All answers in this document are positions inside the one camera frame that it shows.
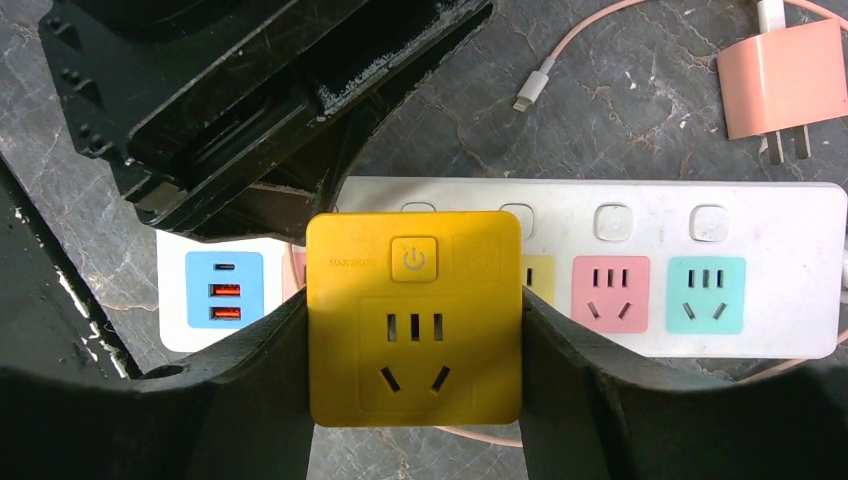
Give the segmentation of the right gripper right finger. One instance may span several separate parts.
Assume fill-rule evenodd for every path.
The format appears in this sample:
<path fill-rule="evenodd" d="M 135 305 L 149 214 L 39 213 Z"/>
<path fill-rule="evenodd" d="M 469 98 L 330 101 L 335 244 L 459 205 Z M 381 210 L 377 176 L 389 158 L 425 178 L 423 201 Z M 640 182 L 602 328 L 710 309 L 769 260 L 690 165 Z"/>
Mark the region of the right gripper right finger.
<path fill-rule="evenodd" d="M 728 382 L 642 357 L 523 297 L 532 479 L 843 479 L 847 371 Z"/>

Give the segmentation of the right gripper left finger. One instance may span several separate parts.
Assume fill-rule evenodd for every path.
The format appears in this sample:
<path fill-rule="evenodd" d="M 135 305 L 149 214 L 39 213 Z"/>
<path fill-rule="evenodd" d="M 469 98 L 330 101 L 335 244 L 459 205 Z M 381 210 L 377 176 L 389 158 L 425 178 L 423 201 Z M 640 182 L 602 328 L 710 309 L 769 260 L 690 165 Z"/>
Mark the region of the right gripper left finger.
<path fill-rule="evenodd" d="M 302 479 L 306 295 L 137 380 L 1 371 L 5 479 Z"/>

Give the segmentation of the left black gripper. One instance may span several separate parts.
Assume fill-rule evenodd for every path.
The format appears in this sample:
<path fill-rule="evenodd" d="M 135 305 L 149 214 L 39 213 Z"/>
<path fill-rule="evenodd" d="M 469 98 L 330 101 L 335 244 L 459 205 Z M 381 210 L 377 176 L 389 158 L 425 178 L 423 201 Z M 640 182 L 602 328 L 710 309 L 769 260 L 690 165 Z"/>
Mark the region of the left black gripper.
<path fill-rule="evenodd" d="M 489 1 L 56 1 L 39 34 L 76 151 L 139 221 L 301 239 Z"/>

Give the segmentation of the yellow cube socket adapter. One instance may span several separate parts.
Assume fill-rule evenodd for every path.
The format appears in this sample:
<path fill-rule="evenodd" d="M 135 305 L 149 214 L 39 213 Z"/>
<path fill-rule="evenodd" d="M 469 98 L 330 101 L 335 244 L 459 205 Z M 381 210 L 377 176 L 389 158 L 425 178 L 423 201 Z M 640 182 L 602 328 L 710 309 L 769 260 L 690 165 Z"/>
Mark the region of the yellow cube socket adapter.
<path fill-rule="evenodd" d="M 306 229 L 309 402 L 324 427 L 509 424 L 521 227 L 505 211 L 327 213 Z"/>

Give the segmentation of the large white power strip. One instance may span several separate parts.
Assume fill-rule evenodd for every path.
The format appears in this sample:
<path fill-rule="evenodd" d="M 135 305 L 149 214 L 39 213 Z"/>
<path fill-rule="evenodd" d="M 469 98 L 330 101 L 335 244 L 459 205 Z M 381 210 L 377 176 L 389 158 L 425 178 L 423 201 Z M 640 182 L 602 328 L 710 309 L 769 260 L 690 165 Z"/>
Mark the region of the large white power strip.
<path fill-rule="evenodd" d="M 639 355 L 809 359 L 837 346 L 847 196 L 835 184 L 350 177 L 322 214 L 476 211 L 517 218 L 522 302 L 531 292 Z M 306 230 L 209 243 L 162 232 L 157 267 L 162 340 L 196 352 L 306 295 Z"/>

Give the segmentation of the pink USB charger plug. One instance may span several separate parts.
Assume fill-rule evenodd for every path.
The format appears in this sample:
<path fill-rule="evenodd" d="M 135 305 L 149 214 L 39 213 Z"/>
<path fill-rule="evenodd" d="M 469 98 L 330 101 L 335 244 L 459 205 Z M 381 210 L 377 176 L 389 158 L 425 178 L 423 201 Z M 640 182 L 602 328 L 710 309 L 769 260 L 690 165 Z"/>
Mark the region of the pink USB charger plug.
<path fill-rule="evenodd" d="M 717 55 L 728 138 L 764 137 L 773 165 L 784 162 L 782 131 L 805 159 L 808 126 L 847 115 L 847 20 L 811 1 L 791 4 L 822 19 L 789 27 L 783 1 L 758 1 L 759 33 Z"/>

